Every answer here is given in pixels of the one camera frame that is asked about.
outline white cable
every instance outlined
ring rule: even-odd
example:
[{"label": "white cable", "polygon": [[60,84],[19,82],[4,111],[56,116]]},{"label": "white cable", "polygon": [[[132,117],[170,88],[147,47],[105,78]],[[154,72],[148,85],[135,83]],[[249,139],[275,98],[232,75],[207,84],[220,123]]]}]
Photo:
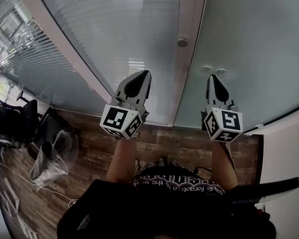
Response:
[{"label": "white cable", "polygon": [[[13,173],[15,173],[17,176],[19,176],[21,179],[25,180],[26,182],[29,182],[29,183],[31,183],[32,185],[36,185],[35,183],[30,182],[29,180],[27,180],[27,179],[25,179],[24,177],[22,177],[21,175],[19,175],[17,172],[13,171],[10,167],[7,167],[6,165],[3,165],[2,163],[0,163],[0,165],[6,167],[6,168],[9,169],[9,170],[11,170]],[[53,191],[53,190],[50,190],[50,189],[47,189],[47,188],[42,188],[42,189],[51,191],[51,192],[56,193],[56,194],[59,194],[59,195],[61,195],[62,197],[65,197],[66,199],[70,200],[70,202],[68,203],[68,207],[69,207],[69,208],[70,208],[70,203],[73,202],[73,204],[75,204],[76,201],[78,200],[78,199],[68,198],[67,196],[64,196],[63,194],[61,194],[61,193],[59,193],[59,192],[56,192],[56,191]]]}]

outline white cube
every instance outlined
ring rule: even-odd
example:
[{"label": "white cube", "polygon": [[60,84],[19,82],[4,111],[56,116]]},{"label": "white cube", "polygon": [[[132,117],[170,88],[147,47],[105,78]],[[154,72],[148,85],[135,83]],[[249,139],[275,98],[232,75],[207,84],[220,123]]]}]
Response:
[{"label": "white cube", "polygon": [[138,111],[105,105],[100,126],[111,135],[130,139],[142,123]]},{"label": "white cube", "polygon": [[204,123],[213,141],[233,142],[243,132],[243,115],[234,111],[212,108]]}]

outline frosted glass panel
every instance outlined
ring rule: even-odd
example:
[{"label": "frosted glass panel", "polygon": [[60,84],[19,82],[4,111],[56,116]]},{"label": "frosted glass panel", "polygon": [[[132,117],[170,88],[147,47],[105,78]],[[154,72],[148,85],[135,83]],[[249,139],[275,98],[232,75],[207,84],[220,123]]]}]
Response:
[{"label": "frosted glass panel", "polygon": [[105,105],[21,0],[0,0],[0,74],[59,109],[99,115]]},{"label": "frosted glass panel", "polygon": [[43,0],[96,77],[114,93],[150,70],[149,121],[167,123],[172,102],[179,0]]}]

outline wooden floor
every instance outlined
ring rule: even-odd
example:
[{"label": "wooden floor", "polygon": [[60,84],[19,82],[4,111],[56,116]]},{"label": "wooden floor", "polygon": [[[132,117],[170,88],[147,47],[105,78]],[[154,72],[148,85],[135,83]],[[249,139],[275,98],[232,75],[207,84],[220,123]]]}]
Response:
[{"label": "wooden floor", "polygon": [[[76,199],[85,192],[91,182],[105,177],[116,140],[99,127],[100,118],[70,112],[60,112],[60,114],[72,126],[79,129],[80,152],[69,175],[56,180],[48,188],[70,199]],[[189,169],[194,169],[196,166],[211,168],[211,143],[206,132],[153,125],[143,125],[140,132],[137,155],[141,162],[168,156]],[[243,135],[231,144],[231,150],[239,184],[253,184],[256,175],[258,137]],[[28,178],[34,160],[24,149],[8,150],[4,164],[24,178]],[[200,176],[209,178],[210,174],[201,171]],[[7,190],[4,177],[9,179],[20,198],[21,216],[37,232],[38,238],[56,238],[58,221],[68,209],[69,200],[47,190],[37,192],[33,185],[2,166],[0,167],[1,192]],[[5,212],[3,216],[13,238],[26,238],[16,217],[10,218]]]}]

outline clear plastic bag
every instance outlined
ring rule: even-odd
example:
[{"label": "clear plastic bag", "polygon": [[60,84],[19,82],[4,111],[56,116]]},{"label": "clear plastic bag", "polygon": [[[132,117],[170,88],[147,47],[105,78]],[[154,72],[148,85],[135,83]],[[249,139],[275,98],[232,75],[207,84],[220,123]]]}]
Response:
[{"label": "clear plastic bag", "polygon": [[63,174],[69,174],[79,154],[79,142],[76,134],[61,130],[52,145],[48,158],[42,148],[32,167],[29,179],[37,189],[45,187]]}]

